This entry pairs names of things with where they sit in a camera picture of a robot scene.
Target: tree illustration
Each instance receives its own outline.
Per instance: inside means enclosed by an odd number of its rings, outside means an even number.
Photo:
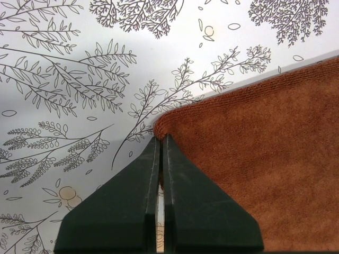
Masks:
[[[300,39],[323,33],[328,0],[253,0],[248,11],[256,25],[268,22],[276,29],[278,45],[288,41],[288,47]]]
[[[189,88],[198,86],[204,90],[209,87],[214,92],[221,93],[233,84],[229,77],[234,75],[236,69],[242,74],[248,72],[262,73],[266,69],[266,64],[271,61],[271,52],[268,48],[258,45],[247,49],[247,57],[245,60],[238,61],[238,47],[230,49],[230,54],[218,56],[218,60],[212,62],[213,71],[205,71],[199,79],[193,80],[191,75],[194,74],[191,69],[193,61],[186,58],[184,63],[172,71],[174,75],[174,86],[169,89],[160,89],[159,84],[154,80],[139,90],[134,96],[140,102],[140,105],[131,104],[131,111],[128,114],[136,119],[136,124],[130,130],[123,142],[118,147],[112,162],[114,161],[127,141],[141,142],[145,135],[152,134],[153,127],[147,124],[147,119],[151,115],[158,115],[168,110],[175,109],[179,106],[196,103],[203,99],[203,95],[194,98]]]
[[[84,163],[94,161],[110,144],[102,139],[102,133],[112,125],[93,132],[85,137],[70,138],[67,135],[67,124],[60,125],[55,122],[40,122],[38,128],[18,128],[8,132],[15,137],[7,140],[3,145],[9,151],[31,149],[32,155],[14,158],[7,150],[1,149],[1,165],[7,165],[7,173],[0,178],[12,177],[11,183],[17,183],[25,178],[28,180],[21,185],[27,186],[35,182],[51,166],[63,167],[64,172],[79,167]],[[64,151],[65,156],[58,159],[54,156],[56,151]]]
[[[93,0],[90,12],[97,22],[107,28],[116,23],[125,32],[147,29],[157,39],[168,35],[184,0]]]
[[[80,31],[72,28],[72,23],[62,20],[55,23],[53,17],[60,15],[68,19],[70,14],[80,14],[84,8],[76,4],[77,0],[17,0],[0,2],[4,8],[0,14],[0,35],[20,33],[22,38],[34,48],[43,47],[55,50],[61,55],[70,54],[75,44],[70,44],[73,36]]]
[[[129,74],[122,68],[137,63],[136,55],[125,52],[125,46],[119,47],[113,39],[106,50],[96,43],[94,54],[86,51],[80,60],[10,49],[8,45],[0,50],[6,51],[0,52],[0,82],[15,86],[37,109],[44,105],[59,118],[62,114],[76,117],[76,104],[83,109],[122,111],[122,103],[117,101],[124,98],[129,84]],[[12,64],[11,52],[22,54]]]
[[[2,234],[0,235],[0,248],[4,250],[3,254],[8,253],[10,250],[13,250],[16,253],[17,244],[24,241],[25,247],[22,249],[25,254],[49,254],[52,251],[45,248],[44,243],[39,232],[39,226],[45,222],[47,219],[52,217],[57,212],[50,214],[48,217],[33,221],[27,222],[22,214],[2,214],[0,215],[1,223],[7,224],[7,226],[2,227]],[[8,239],[16,235],[19,237],[14,243],[10,242]]]

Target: brown towel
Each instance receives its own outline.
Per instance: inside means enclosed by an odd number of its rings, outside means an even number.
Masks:
[[[339,250],[339,58],[168,112],[154,133],[257,219],[265,251]]]

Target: botanical wallpaper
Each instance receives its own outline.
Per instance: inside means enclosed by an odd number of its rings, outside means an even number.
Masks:
[[[164,112],[338,55],[338,12],[330,0],[0,0],[0,254],[51,253],[67,212],[141,153]]]

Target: branch illustration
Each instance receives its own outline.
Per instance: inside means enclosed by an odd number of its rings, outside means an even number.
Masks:
[[[102,26],[112,28],[119,23],[124,32],[147,29],[155,38],[168,35],[171,22],[178,16],[184,0],[93,0],[90,12]]]
[[[136,124],[118,147],[113,157],[112,169],[117,154],[126,141],[140,142],[141,139],[145,138],[145,135],[152,133],[152,126],[146,124],[151,115],[157,115],[203,99],[203,96],[194,98],[192,92],[188,90],[189,87],[199,86],[202,90],[209,87],[213,91],[221,93],[233,84],[232,81],[225,79],[228,75],[234,75],[234,70],[238,69],[242,74],[246,74],[249,71],[262,73],[266,69],[266,64],[271,61],[270,49],[258,45],[248,48],[247,58],[238,62],[237,56],[240,51],[237,49],[238,47],[230,49],[229,55],[218,56],[218,60],[211,63],[213,71],[210,74],[205,71],[202,77],[196,81],[191,80],[191,75],[194,74],[191,70],[193,61],[186,58],[179,68],[172,71],[175,76],[174,87],[168,90],[159,89],[159,85],[154,80],[151,80],[144,89],[140,89],[140,93],[135,94],[135,98],[140,101],[140,106],[132,103],[132,110],[128,112],[130,116],[136,119]]]
[[[278,45],[287,40],[291,47],[299,38],[305,42],[310,37],[312,25],[316,36],[323,33],[328,3],[328,0],[253,0],[248,14],[256,25],[272,24],[272,29],[277,30]]]
[[[127,80],[129,74],[122,68],[129,68],[136,64],[136,55],[132,51],[125,52],[123,45],[110,41],[104,52],[99,43],[96,43],[94,55],[86,51],[86,58],[73,60],[61,57],[27,52],[18,49],[9,49],[7,45],[0,49],[9,52],[20,52],[25,54],[19,57],[15,64],[1,63],[0,82],[13,84],[17,90],[25,95],[25,100],[32,97],[32,104],[37,109],[44,104],[49,112],[77,116],[74,104],[81,103],[82,108],[87,106],[96,108],[100,105],[113,113],[116,110],[122,112],[119,99],[124,98],[124,89],[129,85]],[[40,57],[47,61],[45,70],[42,69],[40,61],[30,64],[31,57]],[[0,55],[0,60],[8,58],[8,53]]]
[[[39,128],[19,128],[8,132],[8,135],[16,135],[4,143],[4,146],[10,146],[8,150],[30,148],[33,150],[44,149],[45,151],[36,152],[33,155],[22,158],[10,159],[9,152],[1,149],[0,155],[2,155],[1,158],[4,161],[1,161],[0,165],[9,164],[6,167],[9,172],[0,175],[0,178],[13,177],[11,183],[17,183],[31,175],[30,169],[35,170],[32,176],[21,185],[21,187],[24,187],[35,182],[52,165],[54,167],[64,166],[64,172],[77,168],[85,160],[81,156],[83,153],[88,153],[87,163],[92,162],[110,144],[109,141],[102,139],[101,135],[103,131],[112,125],[80,138],[69,138],[66,124],[61,126],[59,123],[46,121],[40,122],[38,126]],[[66,144],[60,146],[61,141],[66,142]],[[56,158],[52,156],[53,153],[67,147],[69,155],[56,161]]]
[[[0,216],[1,222],[5,224],[10,224],[9,226],[5,226],[2,229],[4,230],[9,228],[9,235],[22,235],[17,241],[15,241],[14,244],[11,244],[11,246],[9,246],[8,243],[10,241],[8,241],[8,239],[10,236],[8,236],[8,234],[6,233],[2,233],[0,248],[6,250],[4,254],[8,253],[11,249],[14,249],[15,253],[16,245],[20,243],[24,238],[26,238],[26,242],[24,243],[26,247],[22,249],[24,253],[32,254],[36,253],[37,251],[40,251],[39,254],[51,253],[50,250],[47,250],[44,247],[41,239],[41,234],[39,232],[39,226],[56,213],[57,212],[54,212],[42,220],[33,222],[26,222],[22,214],[14,214],[13,216],[11,216],[10,214],[2,214]]]
[[[61,55],[64,55],[63,51],[70,54],[73,47],[76,46],[75,44],[69,44],[72,39],[71,36],[78,36],[80,31],[71,29],[72,24],[65,24],[64,20],[61,21],[58,25],[59,28],[57,28],[53,17],[48,19],[48,16],[57,14],[67,19],[67,11],[79,14],[78,9],[82,10],[83,7],[77,5],[76,1],[57,0],[54,1],[56,3],[50,4],[50,0],[28,0],[24,1],[22,5],[20,0],[17,1],[17,5],[1,2],[8,11],[15,10],[15,13],[6,15],[6,11],[3,11],[0,14],[0,26],[3,27],[3,29],[0,29],[0,35],[4,35],[4,32],[21,33],[22,38],[26,39],[34,48],[43,46],[48,51],[56,50]],[[6,28],[15,23],[30,23],[32,29],[22,30],[20,26]]]

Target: dark green clip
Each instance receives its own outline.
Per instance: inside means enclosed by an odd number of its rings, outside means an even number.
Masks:
[[[170,135],[69,212],[55,253],[156,253],[159,171],[165,193],[165,252],[263,250],[258,223],[180,151]]]

